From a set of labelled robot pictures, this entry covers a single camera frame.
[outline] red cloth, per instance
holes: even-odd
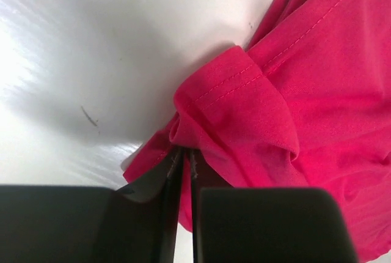
[[[191,75],[177,113],[124,173],[198,148],[235,187],[315,186],[338,202],[361,261],[391,249],[391,0],[274,0],[248,52]],[[191,229],[189,169],[180,223]]]

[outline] crumpled cloth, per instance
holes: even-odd
[[[235,46],[176,91],[172,120],[125,171],[173,146],[202,151],[234,187],[321,187],[362,262],[391,249],[391,0],[274,0]],[[191,230],[189,167],[180,223]]]

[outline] red shirt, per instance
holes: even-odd
[[[198,148],[234,187],[327,190],[361,261],[391,249],[391,0],[274,0],[249,50],[204,65],[174,102],[128,181],[173,145]],[[187,229],[189,183],[185,166]]]

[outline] scratch mark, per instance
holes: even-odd
[[[94,127],[98,127],[97,123],[95,121],[92,120],[92,118],[88,115],[88,113],[84,110],[84,107],[83,106],[80,106],[81,107],[81,111],[83,111],[83,114],[85,115],[85,117],[88,119],[88,121],[94,126]]]

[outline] white surface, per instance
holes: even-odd
[[[125,184],[176,87],[245,45],[271,1],[0,0],[0,183]],[[175,261],[192,262],[182,228]]]

